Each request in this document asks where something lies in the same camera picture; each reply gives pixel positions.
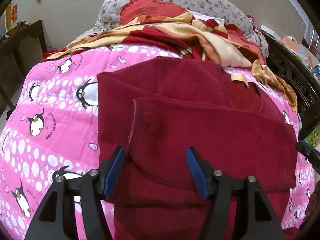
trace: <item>floral headboard cover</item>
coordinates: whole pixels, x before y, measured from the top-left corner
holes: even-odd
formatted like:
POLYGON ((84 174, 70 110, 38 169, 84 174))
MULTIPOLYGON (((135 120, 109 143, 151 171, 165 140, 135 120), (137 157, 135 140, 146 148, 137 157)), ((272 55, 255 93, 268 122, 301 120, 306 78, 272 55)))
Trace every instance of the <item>floral headboard cover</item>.
MULTIPOLYGON (((124 4, 130 0, 105 0, 95 27, 86 32, 99 32, 108 30, 118 26, 120 20, 120 11, 124 4)), ((269 54, 269 46, 263 35, 259 35, 253 29, 250 19, 238 7, 228 2, 227 0, 162 0, 170 1, 179 4, 187 10, 195 11, 207 16, 223 18, 225 24, 235 24, 242 31, 243 36, 261 47, 264 57, 269 54)))

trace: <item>metal screw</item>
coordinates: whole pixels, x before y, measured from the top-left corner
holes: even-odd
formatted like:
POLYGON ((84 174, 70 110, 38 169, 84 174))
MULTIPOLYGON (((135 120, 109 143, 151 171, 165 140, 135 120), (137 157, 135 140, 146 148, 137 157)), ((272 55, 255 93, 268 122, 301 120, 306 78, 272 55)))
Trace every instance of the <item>metal screw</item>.
POLYGON ((63 176, 58 176, 56 178, 56 182, 62 182, 64 180, 64 177, 63 176))
POLYGON ((255 182, 255 181, 256 181, 256 177, 250 175, 250 176, 248 177, 248 180, 249 180, 250 182, 255 182))
POLYGON ((98 174, 98 170, 91 170, 91 171, 89 171, 89 174, 90 174, 90 176, 96 176, 97 174, 98 174))
POLYGON ((223 175, 223 172, 220 170, 215 170, 213 174, 216 175, 217 177, 221 177, 223 175))

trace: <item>pink bedsheet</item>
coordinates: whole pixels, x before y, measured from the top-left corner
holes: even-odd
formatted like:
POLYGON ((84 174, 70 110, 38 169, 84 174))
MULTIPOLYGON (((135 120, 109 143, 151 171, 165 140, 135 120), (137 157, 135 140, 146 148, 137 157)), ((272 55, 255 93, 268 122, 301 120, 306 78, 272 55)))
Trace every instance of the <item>pink bedsheet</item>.
MULTIPOLYGON (((99 165, 96 75, 157 56, 180 57, 152 46, 115 45, 39 63, 31 69, 17 108, 0 134, 0 220, 13 239, 24 238, 55 170, 65 169, 70 177, 81 176, 99 165)), ((243 70, 226 68, 226 71, 243 70)), ((249 82, 255 82, 250 72, 245 75, 249 82)), ((298 118, 283 96, 270 88, 264 91, 281 112, 286 111, 298 134, 298 118)), ((312 175, 311 166, 299 155, 297 187, 291 192, 292 205, 288 206, 283 227, 301 224, 308 203, 307 192, 311 194, 314 190, 312 175)), ((84 240, 79 201, 75 199, 77 228, 79 238, 84 240)), ((114 236, 113 205, 103 201, 102 206, 114 236)))

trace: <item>wooden furniture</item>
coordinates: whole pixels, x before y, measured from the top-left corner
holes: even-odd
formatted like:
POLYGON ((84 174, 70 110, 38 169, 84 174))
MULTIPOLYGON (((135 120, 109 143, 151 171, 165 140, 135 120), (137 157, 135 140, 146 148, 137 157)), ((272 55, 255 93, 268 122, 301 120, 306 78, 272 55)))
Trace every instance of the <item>wooden furniture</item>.
POLYGON ((262 31, 269 47, 267 65, 296 92, 302 121, 299 139, 304 139, 320 123, 320 85, 309 70, 289 50, 262 31))
POLYGON ((19 70, 18 74, 20 75, 20 78, 18 78, 17 74, 13 73, 14 71, 16 71, 16 68, 14 66, 10 69, 6 69, 6 75, 9 76, 7 80, 10 80, 11 82, 6 82, 4 84, 4 80, 0 79, 0 95, 3 97, 5 102, 4 104, 0 105, 0 114, 4 111, 6 105, 10 107, 10 111, 8 111, 8 116, 15 109, 15 106, 11 102, 10 98, 14 95, 19 86, 23 83, 23 80, 27 75, 27 71, 25 71, 23 68, 22 60, 18 52, 18 47, 20 42, 28 36, 32 38, 39 38, 42 52, 44 53, 47 51, 42 20, 36 21, 30 24, 29 26, 26 26, 25 28, 20 30, 20 32, 9 38, 9 40, 0 44, 0 58, 5 58, 9 55, 12 55, 14 63, 19 70), (15 76, 13 83, 13 80, 10 79, 11 75, 15 76))

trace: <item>red pillow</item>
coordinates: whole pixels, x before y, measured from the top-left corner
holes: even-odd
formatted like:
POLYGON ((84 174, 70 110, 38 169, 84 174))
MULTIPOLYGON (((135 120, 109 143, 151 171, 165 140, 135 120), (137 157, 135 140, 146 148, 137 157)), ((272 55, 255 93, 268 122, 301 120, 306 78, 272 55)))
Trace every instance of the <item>red pillow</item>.
POLYGON ((132 0, 126 3, 120 12, 119 25, 125 25, 141 15, 177 17, 187 12, 182 6, 173 2, 158 0, 132 0))

